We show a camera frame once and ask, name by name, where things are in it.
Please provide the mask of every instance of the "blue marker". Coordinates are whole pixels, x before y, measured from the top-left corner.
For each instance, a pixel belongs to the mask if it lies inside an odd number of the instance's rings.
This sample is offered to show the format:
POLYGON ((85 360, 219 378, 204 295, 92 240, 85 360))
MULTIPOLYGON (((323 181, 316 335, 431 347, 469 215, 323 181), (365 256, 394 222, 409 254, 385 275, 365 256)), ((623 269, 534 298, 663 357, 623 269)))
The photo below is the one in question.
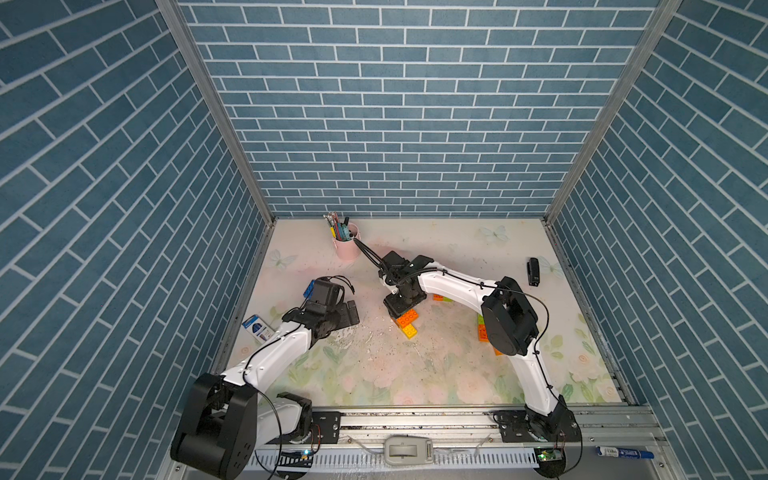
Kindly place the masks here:
POLYGON ((616 447, 596 447, 598 455, 601 457, 618 457, 618 458, 653 458, 652 452, 646 452, 645 450, 635 449, 617 449, 616 447))

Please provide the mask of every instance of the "floral tablecloth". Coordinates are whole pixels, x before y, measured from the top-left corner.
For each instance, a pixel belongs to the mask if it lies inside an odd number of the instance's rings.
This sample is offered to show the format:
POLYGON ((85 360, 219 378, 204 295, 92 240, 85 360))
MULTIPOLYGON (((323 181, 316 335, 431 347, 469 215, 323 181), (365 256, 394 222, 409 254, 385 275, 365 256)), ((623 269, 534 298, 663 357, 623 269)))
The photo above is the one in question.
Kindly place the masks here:
MULTIPOLYGON (((549 330, 539 343, 550 381, 568 402, 619 402, 603 359, 562 268, 538 220, 354 220, 362 240, 383 256, 422 254, 452 269, 487 279, 504 275, 544 300, 549 330), (541 284, 528 286, 525 262, 538 257, 541 284)), ((387 290, 362 255, 340 261, 325 220, 279 220, 247 315, 272 327, 303 301, 311 279, 343 274, 352 281, 360 324, 334 332, 298 358, 268 390, 292 392, 318 406, 402 406, 523 403, 522 388, 505 356, 478 340, 477 314, 453 302, 428 298, 416 308, 419 333, 399 331, 382 304, 387 290)), ((545 312, 538 313, 539 329, 545 312)), ((241 330, 230 366, 257 347, 241 330)))

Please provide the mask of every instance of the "metal bracket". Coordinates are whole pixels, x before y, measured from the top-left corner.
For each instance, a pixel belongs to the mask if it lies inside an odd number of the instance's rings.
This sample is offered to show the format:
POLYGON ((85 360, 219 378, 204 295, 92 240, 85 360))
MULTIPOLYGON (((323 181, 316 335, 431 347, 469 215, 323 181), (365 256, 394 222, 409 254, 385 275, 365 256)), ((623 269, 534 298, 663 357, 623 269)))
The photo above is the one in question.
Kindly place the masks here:
POLYGON ((535 439, 528 431, 525 410, 499 410, 494 412, 498 420, 498 433, 504 443, 533 442, 535 439))
POLYGON ((339 443, 341 412, 312 412, 312 423, 320 427, 320 441, 322 443, 339 443))

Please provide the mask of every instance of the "blue brick wallpaper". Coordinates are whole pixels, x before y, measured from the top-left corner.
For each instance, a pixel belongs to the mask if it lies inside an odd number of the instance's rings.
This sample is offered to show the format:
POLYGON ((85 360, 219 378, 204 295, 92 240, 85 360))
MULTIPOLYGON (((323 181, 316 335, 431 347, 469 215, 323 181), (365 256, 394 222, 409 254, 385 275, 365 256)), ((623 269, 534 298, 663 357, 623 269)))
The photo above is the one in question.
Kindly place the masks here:
POLYGON ((555 222, 689 478, 768 466, 766 25, 684 0, 555 222))
POLYGON ((273 210, 540 217, 657 0, 182 0, 273 210))
POLYGON ((156 474, 262 229, 153 0, 0 2, 0 478, 156 474))

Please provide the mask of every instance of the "aluminum frame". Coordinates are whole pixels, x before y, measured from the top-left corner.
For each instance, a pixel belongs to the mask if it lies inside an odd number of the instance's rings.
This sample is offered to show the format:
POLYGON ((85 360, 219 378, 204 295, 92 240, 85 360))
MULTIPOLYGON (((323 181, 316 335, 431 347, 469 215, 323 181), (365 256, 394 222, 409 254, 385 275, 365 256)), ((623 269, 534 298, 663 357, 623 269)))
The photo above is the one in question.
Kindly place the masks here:
MULTIPOLYGON (((503 443, 498 426, 488 415, 493 409, 520 409, 520 405, 506 406, 413 406, 413 407, 349 407, 318 408, 317 411, 341 412, 342 423, 339 443, 324 445, 325 449, 343 455, 362 452, 359 444, 380 449, 391 435, 417 435, 429 437, 436 448, 474 449, 481 440, 481 454, 503 452, 512 447, 547 447, 549 442, 503 443)), ((675 476, 674 462, 668 458, 669 444, 649 406, 571 406, 581 425, 584 447, 595 445, 644 445, 659 455, 657 467, 660 480, 684 478, 675 476)), ((568 442, 578 447, 580 442, 568 442)), ((292 449, 307 449, 309 445, 291 445, 292 449)), ((276 445, 263 445, 260 455, 273 452, 276 445)), ((457 465, 456 468, 473 468, 457 465)), ((181 479, 187 472, 185 465, 173 465, 172 479, 181 479)))
POLYGON ((269 203, 267 203, 264 193, 259 187, 259 182, 256 180, 256 175, 253 173, 253 168, 250 166, 248 156, 243 149, 243 145, 240 143, 240 139, 237 137, 230 116, 227 114, 227 110, 224 108, 224 103, 221 101, 219 92, 214 86, 214 81, 208 73, 208 69, 205 66, 205 61, 200 55, 200 51, 197 49, 197 43, 192 37, 192 31, 187 25, 187 21, 184 19, 184 13, 181 11, 181 7, 177 0, 156 0, 157 7, 160 9, 160 14, 163 15, 163 20, 168 25, 171 36, 176 41, 176 45, 181 52, 181 56, 184 57, 184 61, 187 63, 187 67, 192 74, 197 88, 203 95, 203 100, 208 105, 210 115, 213 117, 216 126, 219 128, 221 137, 224 139, 224 143, 227 144, 232 159, 237 166, 237 170, 243 177, 248 191, 250 192, 253 201, 264 217, 264 221, 268 226, 271 226, 275 222, 275 216, 270 209, 269 203))
POLYGON ((235 310, 232 312, 227 328, 224 330, 224 334, 221 337, 221 345, 216 351, 214 362, 211 364, 210 372, 213 374, 222 373, 227 369, 227 364, 230 361, 237 334, 240 331, 240 321, 245 316, 251 293, 253 293, 253 289, 256 286, 256 280, 259 277, 261 267, 264 265, 266 251, 270 247, 270 241, 272 240, 274 231, 275 224, 273 223, 266 226, 261 234, 259 248, 253 256, 253 262, 251 262, 248 274, 245 277, 245 282, 243 282, 243 288, 240 290, 240 296, 237 298, 235 310))
POLYGON ((571 261, 568 259, 568 256, 565 254, 562 247, 560 247, 560 237, 550 223, 542 221, 542 224, 544 225, 544 230, 547 234, 547 238, 549 239, 549 243, 552 245, 554 254, 558 258, 560 266, 563 267, 565 279, 568 281, 568 285, 571 287, 571 291, 576 297, 576 303, 581 309, 581 312, 584 314, 584 319, 587 321, 587 327, 589 328, 589 331, 594 338, 594 343, 598 346, 598 350, 600 351, 600 354, 605 361, 605 366, 608 372, 615 377, 616 381, 618 382, 619 389, 624 394, 627 403, 632 405, 637 404, 637 396, 634 394, 629 383, 624 378, 624 374, 621 371, 618 359, 616 358, 613 349, 608 344, 608 341, 605 338, 605 334, 600 328, 598 318, 595 316, 594 310, 587 300, 587 295, 584 293, 584 287, 581 285, 576 272, 571 266, 571 261))
POLYGON ((589 162, 592 161, 592 155, 598 149, 600 142, 603 141, 608 128, 614 121, 616 114, 619 112, 621 105, 629 95, 634 82, 640 73, 643 71, 645 63, 650 58, 650 54, 653 53, 654 48, 661 40, 661 35, 667 26, 670 24, 674 13, 680 6, 682 0, 660 0, 659 5, 654 10, 654 13, 648 19, 648 24, 643 30, 643 35, 640 37, 640 41, 637 46, 632 49, 632 53, 627 59, 627 63, 624 65, 624 70, 621 71, 621 75, 616 80, 611 94, 608 95, 608 100, 605 102, 605 106, 600 109, 597 119, 594 121, 592 130, 589 131, 587 137, 584 139, 584 143, 581 145, 574 163, 565 175, 563 183, 554 195, 554 199, 547 211, 544 214, 544 219, 548 223, 554 222, 554 219, 558 217, 560 212, 565 206, 565 202, 568 201, 568 197, 571 195, 576 183, 581 175, 586 170, 589 162))

